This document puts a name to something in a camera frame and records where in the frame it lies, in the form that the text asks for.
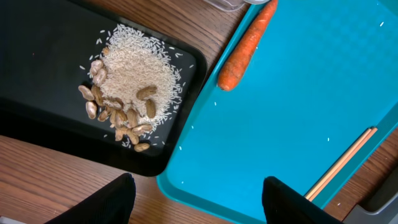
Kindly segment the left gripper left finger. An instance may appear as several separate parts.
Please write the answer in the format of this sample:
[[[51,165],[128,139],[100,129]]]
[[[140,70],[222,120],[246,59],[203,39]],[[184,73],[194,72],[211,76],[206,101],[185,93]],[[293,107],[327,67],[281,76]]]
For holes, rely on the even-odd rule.
[[[134,178],[124,173],[46,224],[128,223],[135,198]]]

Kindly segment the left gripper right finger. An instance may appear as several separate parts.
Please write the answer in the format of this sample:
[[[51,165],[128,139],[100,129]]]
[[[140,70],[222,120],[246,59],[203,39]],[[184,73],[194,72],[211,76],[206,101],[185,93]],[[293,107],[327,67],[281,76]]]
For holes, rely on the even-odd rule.
[[[264,179],[262,206],[267,224],[342,224],[273,176]]]

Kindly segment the orange carrot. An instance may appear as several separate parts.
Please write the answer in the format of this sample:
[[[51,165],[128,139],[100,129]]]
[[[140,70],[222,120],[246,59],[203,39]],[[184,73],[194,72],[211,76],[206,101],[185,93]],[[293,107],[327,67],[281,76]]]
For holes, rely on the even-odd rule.
[[[277,10],[278,3],[278,0],[271,0],[264,6],[224,63],[218,77],[218,86],[223,91],[235,89],[242,80],[257,45]]]

